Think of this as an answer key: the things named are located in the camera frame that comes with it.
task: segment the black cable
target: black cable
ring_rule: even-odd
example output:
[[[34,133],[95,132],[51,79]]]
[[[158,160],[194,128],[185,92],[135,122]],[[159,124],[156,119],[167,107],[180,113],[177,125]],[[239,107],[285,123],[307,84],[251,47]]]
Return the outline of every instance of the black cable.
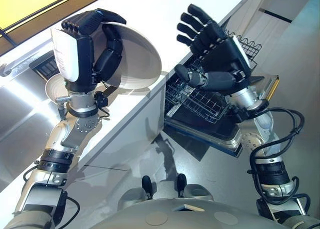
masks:
[[[306,202],[305,202],[305,206],[304,206],[304,211],[306,214],[308,214],[310,205],[311,205],[311,198],[308,194],[306,193],[299,193],[299,194],[295,194],[292,199],[300,199],[300,198],[305,198]]]
[[[312,229],[312,228],[319,227],[319,226],[320,226],[320,222],[309,226],[307,229]]]
[[[291,110],[291,109],[285,109],[285,108],[282,108],[282,107],[273,107],[273,108],[270,108],[270,109],[266,109],[266,110],[258,113],[256,115],[256,117],[261,116],[261,115],[263,115],[263,114],[265,114],[267,112],[285,112],[285,113],[287,113],[292,119],[293,129],[291,130],[291,132],[287,136],[285,136],[285,137],[283,137],[281,139],[278,139],[278,140],[263,144],[261,146],[258,146],[256,149],[254,149],[251,152],[250,157],[249,157],[249,162],[250,162],[250,166],[251,166],[251,172],[250,173],[252,173],[254,187],[255,187],[256,191],[259,193],[259,195],[266,202],[268,202],[270,204],[281,205],[283,203],[286,203],[287,201],[289,201],[291,198],[294,197],[294,195],[296,194],[296,192],[298,191],[298,188],[299,188],[299,184],[300,184],[299,178],[297,176],[294,176],[292,178],[292,180],[295,181],[295,186],[294,186],[294,189],[291,191],[291,193],[288,196],[286,196],[285,198],[284,197],[280,197],[280,198],[283,198],[281,200],[270,199],[263,193],[263,189],[262,189],[261,184],[260,184],[260,180],[259,180],[259,176],[258,176],[257,166],[256,166],[256,161],[255,160],[256,159],[276,158],[276,157],[279,157],[280,155],[282,155],[283,153],[285,153],[289,149],[289,147],[291,146],[295,136],[297,134],[299,134],[299,132],[302,130],[302,128],[303,128],[303,126],[305,124],[305,118],[302,115],[302,113],[300,113],[299,111]],[[298,126],[297,126],[297,123],[296,123],[295,115],[297,115],[300,118],[300,122],[299,122]],[[267,148],[267,147],[270,147],[270,146],[273,146],[273,145],[276,145],[276,144],[279,144],[279,143],[286,142],[286,141],[288,141],[288,143],[286,144],[286,146],[280,152],[272,154],[272,155],[269,155],[269,156],[256,156],[256,154],[260,150],[262,150],[264,148]]]
[[[27,179],[27,174],[29,173],[29,172],[31,172],[33,169],[36,169],[38,167],[38,165],[35,165],[35,166],[33,166],[33,167],[31,167],[29,170],[27,170],[24,174],[23,174],[23,180],[25,181],[25,182],[27,182],[28,181],[28,179]]]
[[[79,202],[77,202],[75,199],[73,199],[73,198],[71,198],[69,196],[67,196],[66,198],[76,205],[77,210],[76,210],[75,214],[64,225],[60,226],[58,229],[63,229],[66,226],[68,226],[76,218],[76,216],[80,212],[80,204],[79,204]]]
[[[99,108],[99,109],[106,114],[106,115],[100,116],[100,119],[110,117],[110,113],[107,112],[105,109],[102,109],[102,108]]]

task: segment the dishwasher door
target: dishwasher door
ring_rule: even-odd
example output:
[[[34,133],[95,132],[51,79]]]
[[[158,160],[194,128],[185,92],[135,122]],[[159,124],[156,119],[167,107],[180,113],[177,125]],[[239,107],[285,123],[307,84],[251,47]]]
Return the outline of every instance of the dishwasher door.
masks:
[[[249,58],[252,71],[254,61],[262,46],[237,36]],[[184,64],[193,70],[201,70],[193,56]],[[251,89],[260,99],[269,100],[278,83],[277,75],[255,75],[251,78]],[[201,91],[184,83],[174,74],[166,83],[164,123],[181,134],[205,142],[222,152],[238,157],[242,151],[239,126],[227,116],[229,103],[216,92]]]

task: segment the kitchen counter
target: kitchen counter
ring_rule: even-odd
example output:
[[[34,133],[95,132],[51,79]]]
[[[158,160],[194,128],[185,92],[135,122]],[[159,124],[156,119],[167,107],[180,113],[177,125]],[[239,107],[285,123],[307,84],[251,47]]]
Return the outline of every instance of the kitchen counter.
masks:
[[[166,81],[173,75],[174,66],[185,62],[190,57],[189,48],[176,41],[178,34],[176,25],[180,21],[181,13],[187,10],[188,5],[193,3],[201,7],[214,20],[223,23],[245,1],[97,0],[76,13],[103,8],[120,14],[127,20],[128,26],[141,32],[155,46],[161,58],[162,72],[158,80],[148,88],[142,90],[117,89],[110,95],[109,101],[111,103],[107,109],[111,116],[109,120],[102,120],[100,130],[96,131],[84,148],[81,148],[82,154],[77,157],[78,160],[74,160],[69,171],[70,181],[84,165],[99,166],[104,163],[105,167],[121,167],[121,160],[125,159],[121,157],[123,153],[116,153],[117,157],[111,157],[110,165],[106,162],[108,158],[97,157],[97,155],[107,152],[105,155],[110,156],[108,152],[116,151],[117,147],[121,148],[119,143],[124,141],[127,144],[130,143],[132,145],[131,151],[134,151],[136,147],[141,148],[150,143],[157,136],[159,130],[162,129]],[[60,23],[52,27],[59,28]],[[50,49],[50,38],[50,29],[48,28],[2,56],[1,60],[10,64],[19,61],[19,56],[23,57],[24,52],[33,50],[36,47],[45,45],[46,48]],[[143,133],[132,136],[130,135],[132,134],[132,129],[136,129],[135,133],[140,132],[140,129],[144,130]],[[138,139],[140,139],[139,143],[131,143],[131,141]],[[0,193],[0,201],[2,202],[0,207],[0,228],[4,227],[13,217],[11,213],[15,209],[24,184],[22,174],[23,172]]]

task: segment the black band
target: black band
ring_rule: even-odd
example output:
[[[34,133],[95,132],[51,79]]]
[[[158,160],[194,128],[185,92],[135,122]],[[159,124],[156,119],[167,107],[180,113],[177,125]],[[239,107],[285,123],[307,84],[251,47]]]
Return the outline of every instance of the black band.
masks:
[[[259,113],[261,113],[263,110],[265,110],[269,106],[268,100],[261,100],[262,103],[253,110],[247,110],[246,108],[238,108],[234,105],[232,105],[228,111],[228,117],[234,122],[234,123],[242,123],[245,120],[256,118]]]
[[[261,184],[283,185],[290,182],[285,163],[283,161],[268,164],[256,164],[256,168]]]
[[[70,152],[46,149],[42,154],[37,169],[55,173],[67,173],[73,158],[74,155]]]
[[[71,108],[69,102],[66,104],[66,109],[72,116],[75,116],[76,118],[88,118],[88,117],[91,117],[91,116],[97,114],[98,110],[99,110],[99,108],[96,107],[95,109],[89,110],[89,111],[86,111],[86,112],[77,112],[77,111],[75,111],[75,110],[73,110]]]

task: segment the wire rack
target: wire rack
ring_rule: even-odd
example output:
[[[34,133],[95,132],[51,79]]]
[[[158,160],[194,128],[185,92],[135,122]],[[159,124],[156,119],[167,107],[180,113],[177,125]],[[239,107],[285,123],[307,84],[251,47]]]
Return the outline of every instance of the wire rack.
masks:
[[[235,35],[234,33],[229,33],[229,31],[225,33],[230,37]],[[262,48],[262,45],[255,44],[254,41],[249,41],[247,38],[242,38],[239,35],[237,39],[248,56],[251,69],[253,70],[257,66],[254,58]],[[200,61],[193,57],[185,65],[192,70],[202,71]],[[196,115],[213,124],[220,120],[229,107],[229,103],[220,93],[192,88],[176,74],[166,84],[165,101],[164,111],[169,117],[172,117],[179,107],[184,105]]]
[[[228,30],[225,31],[225,34],[228,37],[235,36],[236,34],[234,32],[229,32]],[[256,66],[257,63],[254,61],[256,55],[258,52],[261,50],[262,45],[261,44],[256,44],[253,40],[249,41],[248,38],[242,38],[241,35],[237,35],[236,38],[240,42],[245,54],[247,55],[248,59],[251,62],[251,69],[253,70]]]
[[[225,97],[216,92],[192,88],[177,76],[166,86],[165,112],[172,116],[181,105],[210,123],[216,123],[227,110]]]

